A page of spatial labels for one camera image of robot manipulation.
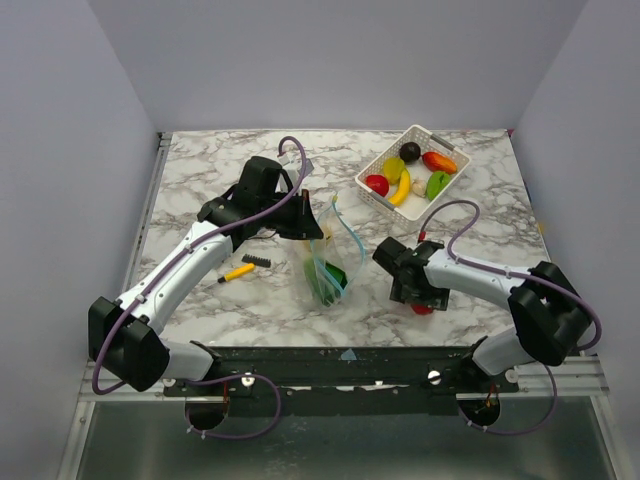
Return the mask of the yellow toy lemon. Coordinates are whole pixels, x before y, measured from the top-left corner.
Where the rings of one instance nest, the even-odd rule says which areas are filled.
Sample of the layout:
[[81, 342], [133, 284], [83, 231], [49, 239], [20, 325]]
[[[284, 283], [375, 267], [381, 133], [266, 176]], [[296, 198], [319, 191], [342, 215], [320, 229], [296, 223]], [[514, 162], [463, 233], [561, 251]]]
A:
[[328, 225], [322, 226], [321, 229], [323, 231], [322, 242], [325, 245], [330, 245], [334, 240], [333, 229]]

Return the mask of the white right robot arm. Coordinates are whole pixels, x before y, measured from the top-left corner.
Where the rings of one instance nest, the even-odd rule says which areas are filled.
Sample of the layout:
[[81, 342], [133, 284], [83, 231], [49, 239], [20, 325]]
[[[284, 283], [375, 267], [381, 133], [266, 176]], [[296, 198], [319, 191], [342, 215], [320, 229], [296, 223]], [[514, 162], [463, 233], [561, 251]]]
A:
[[392, 237], [379, 244], [373, 260], [393, 278], [394, 302], [444, 311], [450, 292], [457, 291], [511, 314], [510, 329], [477, 341], [461, 361], [461, 382], [474, 392], [518, 365], [560, 365], [594, 323], [562, 271], [549, 262], [530, 269], [480, 265], [454, 258], [437, 242], [411, 249]]

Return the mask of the clear zip top bag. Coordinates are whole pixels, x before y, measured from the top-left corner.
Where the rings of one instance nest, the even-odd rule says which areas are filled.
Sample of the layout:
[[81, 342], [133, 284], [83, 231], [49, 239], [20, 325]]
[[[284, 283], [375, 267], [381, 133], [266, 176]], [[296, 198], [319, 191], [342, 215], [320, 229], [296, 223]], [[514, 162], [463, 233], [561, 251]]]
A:
[[366, 249], [354, 228], [346, 220], [345, 215], [338, 206], [339, 197], [334, 194], [324, 209], [318, 214], [317, 221], [320, 227], [328, 225], [333, 229], [334, 240], [330, 245], [325, 245], [322, 239], [310, 240], [306, 244], [306, 250], [301, 254], [301, 268], [306, 259], [313, 257], [316, 261], [328, 261], [341, 268], [347, 276], [348, 284], [346, 292], [341, 300], [332, 306], [325, 307], [319, 304], [313, 297], [309, 288], [311, 299], [320, 307], [330, 308], [338, 305], [346, 299], [355, 286], [366, 260]]

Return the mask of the toy bok choy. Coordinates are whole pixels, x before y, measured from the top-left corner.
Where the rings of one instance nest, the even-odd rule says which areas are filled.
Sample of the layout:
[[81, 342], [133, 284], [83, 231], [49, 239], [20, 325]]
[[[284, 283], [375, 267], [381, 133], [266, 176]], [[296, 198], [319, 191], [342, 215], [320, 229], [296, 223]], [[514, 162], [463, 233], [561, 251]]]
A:
[[311, 257], [304, 261], [303, 272], [312, 297], [322, 306], [332, 306], [344, 296], [348, 280], [338, 266]]

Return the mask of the yellow toy banana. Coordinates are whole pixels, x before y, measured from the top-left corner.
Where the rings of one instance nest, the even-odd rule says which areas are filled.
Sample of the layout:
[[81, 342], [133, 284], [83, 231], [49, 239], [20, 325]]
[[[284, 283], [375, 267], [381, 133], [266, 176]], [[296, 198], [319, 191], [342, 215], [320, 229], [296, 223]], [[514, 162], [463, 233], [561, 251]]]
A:
[[400, 206], [411, 192], [411, 176], [407, 169], [404, 169], [399, 177], [396, 192], [388, 199], [394, 206]]

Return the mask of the red toy tomato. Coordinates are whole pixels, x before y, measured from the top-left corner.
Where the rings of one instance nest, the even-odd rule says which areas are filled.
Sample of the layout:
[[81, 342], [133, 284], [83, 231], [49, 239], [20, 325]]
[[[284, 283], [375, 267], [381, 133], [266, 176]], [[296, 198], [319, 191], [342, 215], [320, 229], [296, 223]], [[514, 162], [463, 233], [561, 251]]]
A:
[[416, 315], [421, 315], [421, 316], [430, 315], [433, 313], [433, 309], [431, 307], [422, 306], [422, 305], [413, 304], [411, 306], [411, 309]]

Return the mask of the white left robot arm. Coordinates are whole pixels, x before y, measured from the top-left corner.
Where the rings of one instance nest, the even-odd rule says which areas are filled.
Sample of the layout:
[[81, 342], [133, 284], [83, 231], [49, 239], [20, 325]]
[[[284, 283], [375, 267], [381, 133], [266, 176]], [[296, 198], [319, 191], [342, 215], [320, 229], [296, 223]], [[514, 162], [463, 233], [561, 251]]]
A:
[[216, 356], [197, 343], [165, 342], [160, 335], [186, 296], [262, 229], [288, 240], [319, 240], [323, 232], [296, 171], [260, 156], [244, 165], [237, 183], [206, 202], [174, 250], [144, 279], [114, 300], [98, 298], [88, 312], [88, 353], [96, 371], [143, 392], [161, 379], [183, 379], [201, 395], [222, 380]]

